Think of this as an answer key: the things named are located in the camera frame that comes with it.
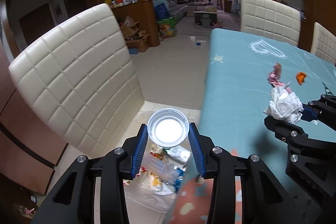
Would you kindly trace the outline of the white tissue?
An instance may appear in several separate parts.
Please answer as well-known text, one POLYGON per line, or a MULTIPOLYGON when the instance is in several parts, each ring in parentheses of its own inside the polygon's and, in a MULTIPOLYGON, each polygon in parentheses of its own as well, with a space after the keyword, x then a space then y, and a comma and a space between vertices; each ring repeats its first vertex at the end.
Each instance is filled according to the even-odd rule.
POLYGON ((286 89, 277 86, 270 91, 270 102, 263 111, 276 120, 296 124, 302 117, 303 104, 295 92, 288 93, 286 89))

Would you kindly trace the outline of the clear plastic cup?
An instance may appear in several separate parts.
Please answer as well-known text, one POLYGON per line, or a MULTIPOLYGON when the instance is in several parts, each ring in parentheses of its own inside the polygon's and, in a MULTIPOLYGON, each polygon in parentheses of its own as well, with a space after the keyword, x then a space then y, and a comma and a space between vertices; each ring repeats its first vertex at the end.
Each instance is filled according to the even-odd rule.
POLYGON ((189 133, 185 114, 173 108, 156 111, 147 123, 148 135, 153 143, 163 148, 180 145, 189 133))

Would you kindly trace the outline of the yellow orange snack bag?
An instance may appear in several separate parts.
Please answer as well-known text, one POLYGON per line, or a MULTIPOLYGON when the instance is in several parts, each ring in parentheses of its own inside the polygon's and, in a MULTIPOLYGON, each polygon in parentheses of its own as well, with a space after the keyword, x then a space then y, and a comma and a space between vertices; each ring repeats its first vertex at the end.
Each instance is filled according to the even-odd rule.
POLYGON ((156 176, 155 174, 150 174, 149 175, 150 178, 150 188, 151 190, 155 191, 155 192, 159 192, 162 190, 162 182, 161 179, 156 176))

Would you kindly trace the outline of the blue snack wrapper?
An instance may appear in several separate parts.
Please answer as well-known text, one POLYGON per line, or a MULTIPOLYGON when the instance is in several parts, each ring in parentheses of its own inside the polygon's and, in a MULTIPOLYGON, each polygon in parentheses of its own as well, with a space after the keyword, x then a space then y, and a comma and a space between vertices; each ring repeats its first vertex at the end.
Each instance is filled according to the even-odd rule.
POLYGON ((178 171, 178 176, 177 176, 175 182, 173 183, 173 186, 175 188, 179 188, 181 186, 182 181, 183 181, 185 171, 183 169, 180 169, 180 168, 177 168, 176 170, 178 171))

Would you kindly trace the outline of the orange small wrapper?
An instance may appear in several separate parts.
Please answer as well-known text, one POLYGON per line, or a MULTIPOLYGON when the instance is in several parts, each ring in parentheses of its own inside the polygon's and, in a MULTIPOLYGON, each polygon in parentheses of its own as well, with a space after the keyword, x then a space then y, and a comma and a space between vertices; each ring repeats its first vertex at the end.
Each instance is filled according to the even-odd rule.
POLYGON ((306 77, 307 77, 307 74, 304 72, 298 72, 295 76, 299 85, 302 85, 305 82, 306 77))

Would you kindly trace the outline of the pink crumpled wrapper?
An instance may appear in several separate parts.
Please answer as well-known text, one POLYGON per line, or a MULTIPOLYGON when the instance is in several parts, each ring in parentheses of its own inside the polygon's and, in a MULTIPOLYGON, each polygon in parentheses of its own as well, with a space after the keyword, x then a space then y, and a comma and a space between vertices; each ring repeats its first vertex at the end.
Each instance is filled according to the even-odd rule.
POLYGON ((290 84, 285 84, 280 81, 281 78, 281 72, 282 72, 282 66, 280 63, 276 63, 273 66, 273 70, 268 75, 268 83, 272 85, 272 87, 282 87, 284 88, 289 94, 292 92, 290 89, 290 84))

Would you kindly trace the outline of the cream leather chair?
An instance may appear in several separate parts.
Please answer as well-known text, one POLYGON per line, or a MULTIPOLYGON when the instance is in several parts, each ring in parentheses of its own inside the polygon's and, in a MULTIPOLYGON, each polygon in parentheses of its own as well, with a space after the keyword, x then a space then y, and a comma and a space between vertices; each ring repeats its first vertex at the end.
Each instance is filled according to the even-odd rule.
POLYGON ((118 22, 107 4, 67 19, 10 64, 17 91, 41 121, 91 158, 136 134, 149 106, 118 22))
POLYGON ((335 65, 336 37, 318 22, 314 23, 310 53, 335 65))
POLYGON ((240 31, 298 46, 300 12, 273 0, 241 0, 240 31))

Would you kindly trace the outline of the teal patterned tablecloth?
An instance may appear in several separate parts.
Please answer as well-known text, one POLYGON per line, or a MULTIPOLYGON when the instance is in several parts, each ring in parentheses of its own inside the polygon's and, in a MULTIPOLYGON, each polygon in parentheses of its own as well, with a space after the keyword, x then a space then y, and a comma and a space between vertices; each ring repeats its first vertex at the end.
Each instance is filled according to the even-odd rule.
MULTIPOLYGON (((268 75, 273 66, 282 66, 280 80, 291 83, 302 104, 319 100, 322 94, 335 96, 335 66, 288 43, 262 36, 216 29, 210 37, 210 60, 206 74, 202 113, 196 128, 213 144, 234 156, 258 155, 294 199, 304 223, 335 223, 335 196, 322 196, 318 206, 287 174, 287 143, 269 131, 263 111, 269 105, 272 85, 268 75), (295 76, 307 74, 299 85, 295 76)), ((299 120, 308 138, 335 143, 335 122, 299 120)), ((178 198, 165 218, 166 223, 208 223, 213 179, 198 173, 190 159, 178 198)), ((236 214, 242 223, 242 188, 235 178, 236 214)))

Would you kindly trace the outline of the clear plastic bin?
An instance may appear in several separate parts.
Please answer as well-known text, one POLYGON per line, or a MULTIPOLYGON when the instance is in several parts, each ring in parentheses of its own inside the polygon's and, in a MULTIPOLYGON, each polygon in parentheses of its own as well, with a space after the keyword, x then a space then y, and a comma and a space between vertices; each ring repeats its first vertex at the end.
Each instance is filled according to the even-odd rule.
POLYGON ((141 209, 167 213, 183 180, 186 179, 185 171, 191 161, 189 141, 186 139, 173 148, 162 148, 149 140, 144 158, 148 158, 149 155, 162 161, 160 167, 167 167, 168 176, 175 182, 170 183, 142 166, 135 179, 123 181, 127 211, 139 206, 141 209))

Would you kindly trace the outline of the far cream leather chair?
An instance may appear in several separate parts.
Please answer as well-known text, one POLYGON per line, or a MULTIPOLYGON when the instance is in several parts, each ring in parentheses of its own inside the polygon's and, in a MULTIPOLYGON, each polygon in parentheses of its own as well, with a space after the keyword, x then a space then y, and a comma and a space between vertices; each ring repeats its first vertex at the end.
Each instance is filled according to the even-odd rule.
POLYGON ((240 31, 298 46, 300 12, 273 0, 241 0, 240 31))

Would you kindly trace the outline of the near cream leather chair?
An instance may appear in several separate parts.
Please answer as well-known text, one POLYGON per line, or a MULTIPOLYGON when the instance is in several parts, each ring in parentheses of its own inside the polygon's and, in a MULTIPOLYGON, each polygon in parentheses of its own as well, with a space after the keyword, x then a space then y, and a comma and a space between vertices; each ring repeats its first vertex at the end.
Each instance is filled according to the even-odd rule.
POLYGON ((91 158, 136 134, 149 106, 118 22, 107 4, 67 19, 10 64, 17 91, 41 121, 91 158))

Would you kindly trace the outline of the wooden coffee table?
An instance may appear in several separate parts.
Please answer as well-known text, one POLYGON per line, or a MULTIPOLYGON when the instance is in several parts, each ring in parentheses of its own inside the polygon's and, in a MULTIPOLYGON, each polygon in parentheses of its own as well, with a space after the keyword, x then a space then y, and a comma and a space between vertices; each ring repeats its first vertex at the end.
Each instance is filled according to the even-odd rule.
POLYGON ((216 23, 218 21, 218 12, 216 8, 206 8, 205 10, 194 11, 194 23, 202 24, 202 19, 209 18, 210 23, 216 23))

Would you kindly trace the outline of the colourful bag on floor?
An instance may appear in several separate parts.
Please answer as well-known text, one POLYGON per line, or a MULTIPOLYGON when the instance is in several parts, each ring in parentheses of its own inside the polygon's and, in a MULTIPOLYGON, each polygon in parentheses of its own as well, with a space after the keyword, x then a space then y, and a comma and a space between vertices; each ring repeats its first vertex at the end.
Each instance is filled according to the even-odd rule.
POLYGON ((167 19, 157 21, 159 36, 163 39, 176 36, 177 30, 175 29, 176 20, 171 16, 167 19))

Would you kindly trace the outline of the grey sofa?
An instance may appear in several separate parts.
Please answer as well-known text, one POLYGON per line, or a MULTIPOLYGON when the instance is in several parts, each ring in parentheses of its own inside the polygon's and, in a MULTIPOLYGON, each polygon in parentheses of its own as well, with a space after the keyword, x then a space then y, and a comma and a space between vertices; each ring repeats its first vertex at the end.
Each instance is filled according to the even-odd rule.
POLYGON ((175 18, 176 23, 178 23, 187 14, 188 5, 178 4, 177 0, 153 0, 154 6, 161 3, 166 6, 171 16, 175 18))

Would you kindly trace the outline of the cardboard boxes pile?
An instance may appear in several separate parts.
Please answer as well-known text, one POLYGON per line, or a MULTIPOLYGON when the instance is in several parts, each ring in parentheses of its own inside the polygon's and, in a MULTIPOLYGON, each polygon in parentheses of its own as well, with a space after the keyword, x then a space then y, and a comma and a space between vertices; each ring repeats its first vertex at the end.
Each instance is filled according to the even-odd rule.
POLYGON ((150 34, 145 30, 141 30, 138 24, 139 21, 134 21, 129 16, 120 24, 120 30, 131 54, 143 53, 149 48, 148 39, 150 34))

